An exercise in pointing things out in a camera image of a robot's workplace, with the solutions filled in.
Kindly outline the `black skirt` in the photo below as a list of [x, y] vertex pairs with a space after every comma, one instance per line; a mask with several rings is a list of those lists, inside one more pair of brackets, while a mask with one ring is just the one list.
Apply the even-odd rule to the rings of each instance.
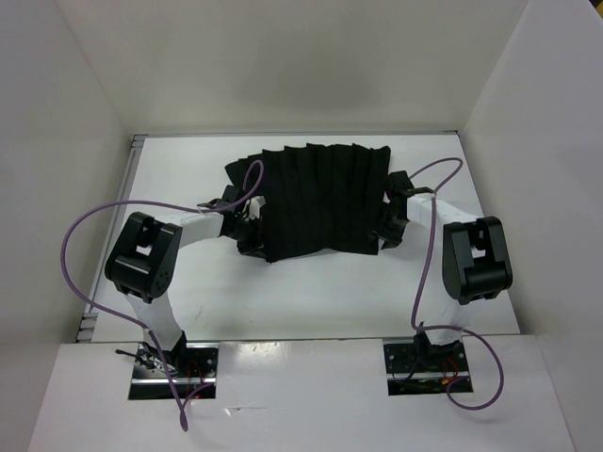
[[238, 240], [238, 251], [269, 263], [320, 250], [377, 254], [390, 157], [387, 146], [308, 143], [229, 163], [231, 183], [257, 185], [266, 201], [255, 235]]

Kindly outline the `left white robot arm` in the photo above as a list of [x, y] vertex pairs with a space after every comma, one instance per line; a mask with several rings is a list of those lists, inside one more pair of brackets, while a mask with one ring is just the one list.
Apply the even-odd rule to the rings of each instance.
[[132, 306], [142, 324], [143, 344], [156, 368], [177, 376], [187, 367], [187, 338], [178, 325], [168, 290], [180, 249], [206, 239], [228, 237], [244, 252], [261, 250], [263, 196], [245, 198], [234, 186], [224, 194], [236, 197], [235, 206], [216, 199], [195, 212], [152, 217], [131, 214], [105, 266], [106, 278]]

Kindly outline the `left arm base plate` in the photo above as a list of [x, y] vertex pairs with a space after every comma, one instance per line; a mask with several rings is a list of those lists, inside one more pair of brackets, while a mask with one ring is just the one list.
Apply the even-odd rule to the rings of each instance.
[[[126, 352], [134, 359], [129, 400], [163, 400], [172, 398], [165, 369], [158, 357], [139, 343], [136, 353]], [[214, 399], [217, 391], [219, 362], [218, 343], [188, 343], [185, 362], [169, 370], [178, 396], [184, 401], [191, 399]]]

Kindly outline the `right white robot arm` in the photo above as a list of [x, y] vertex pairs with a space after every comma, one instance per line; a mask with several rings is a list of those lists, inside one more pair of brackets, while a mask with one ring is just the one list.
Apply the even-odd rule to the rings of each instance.
[[441, 277], [448, 305], [436, 320], [420, 322], [418, 309], [411, 324], [426, 339], [413, 347], [417, 366], [433, 370], [446, 359], [445, 347], [460, 340], [469, 324], [470, 305], [495, 299], [510, 288], [513, 271], [502, 222], [477, 217], [437, 198], [428, 187], [416, 187], [406, 171], [385, 179], [382, 203], [373, 233], [384, 250], [399, 246], [409, 224], [429, 230], [428, 250], [441, 250]]

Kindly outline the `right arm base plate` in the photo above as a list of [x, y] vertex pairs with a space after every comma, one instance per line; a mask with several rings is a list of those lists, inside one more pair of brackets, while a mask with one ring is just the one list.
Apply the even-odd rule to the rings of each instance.
[[444, 394], [451, 382], [453, 394], [473, 392], [464, 345], [460, 341], [421, 354], [418, 345], [409, 338], [384, 342], [383, 358], [389, 396]]

